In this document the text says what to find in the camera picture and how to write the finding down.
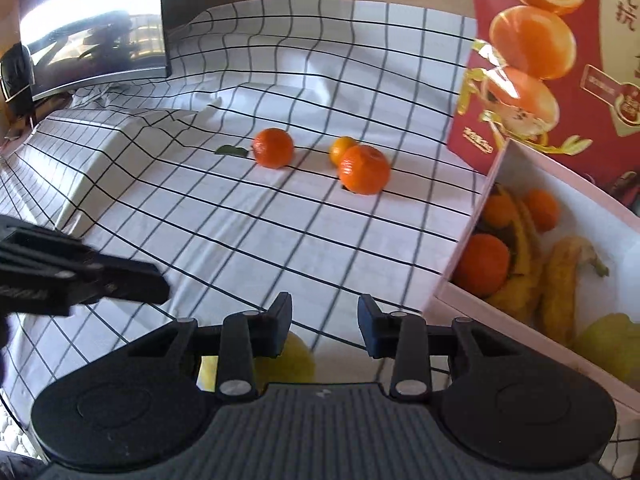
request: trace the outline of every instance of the ribbed gray panel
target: ribbed gray panel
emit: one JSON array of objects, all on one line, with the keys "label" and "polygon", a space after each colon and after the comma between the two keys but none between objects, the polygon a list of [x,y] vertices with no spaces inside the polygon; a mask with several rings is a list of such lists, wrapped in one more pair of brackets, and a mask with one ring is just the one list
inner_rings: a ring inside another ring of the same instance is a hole
[{"label": "ribbed gray panel", "polygon": [[427,410],[388,400],[376,384],[273,385],[220,410],[194,446],[126,474],[58,465],[38,480],[607,480],[595,464],[528,474],[480,462],[442,436]]}]

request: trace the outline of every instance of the monitor screen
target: monitor screen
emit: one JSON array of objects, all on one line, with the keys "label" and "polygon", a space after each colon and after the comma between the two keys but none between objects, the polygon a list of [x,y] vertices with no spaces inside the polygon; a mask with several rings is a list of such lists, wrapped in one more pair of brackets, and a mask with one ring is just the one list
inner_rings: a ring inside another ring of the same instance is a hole
[{"label": "monitor screen", "polygon": [[161,0],[20,0],[34,99],[168,76]]}]

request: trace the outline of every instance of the white tablecloth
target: white tablecloth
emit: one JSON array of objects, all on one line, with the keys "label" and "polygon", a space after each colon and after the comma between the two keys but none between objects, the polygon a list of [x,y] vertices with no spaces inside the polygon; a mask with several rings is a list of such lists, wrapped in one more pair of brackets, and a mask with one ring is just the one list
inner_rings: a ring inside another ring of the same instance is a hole
[{"label": "white tablecloth", "polygon": [[[2,165],[0,212],[154,262],[173,297],[16,319],[5,389],[20,419],[55,378],[169,320],[217,324],[282,290],[318,381],[388,375],[357,298],[420,312],[468,221],[483,179],[446,137],[474,34],[468,18],[372,2],[217,7],[171,35],[167,80],[81,89],[42,121]],[[290,166],[214,154],[268,126],[292,135]],[[388,156],[380,195],[342,189],[327,151],[344,135]]]}]

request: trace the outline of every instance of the open cardboard box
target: open cardboard box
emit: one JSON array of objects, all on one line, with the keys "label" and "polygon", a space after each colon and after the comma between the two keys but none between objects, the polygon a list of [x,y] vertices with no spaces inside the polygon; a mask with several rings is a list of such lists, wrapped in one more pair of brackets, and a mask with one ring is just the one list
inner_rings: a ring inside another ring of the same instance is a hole
[{"label": "open cardboard box", "polygon": [[427,321],[448,324],[456,316],[478,320],[600,383],[616,401],[619,417],[640,417],[640,392],[450,282],[494,182],[504,184],[518,195],[541,187],[556,196],[561,203],[561,220],[554,230],[541,236],[545,253],[565,235],[581,235],[592,241],[596,252],[609,267],[610,275],[606,278],[599,278],[590,267],[579,271],[577,333],[611,312],[624,312],[633,321],[640,321],[640,280],[637,278],[640,218],[548,156],[512,140],[494,162],[476,211],[425,310]]}]

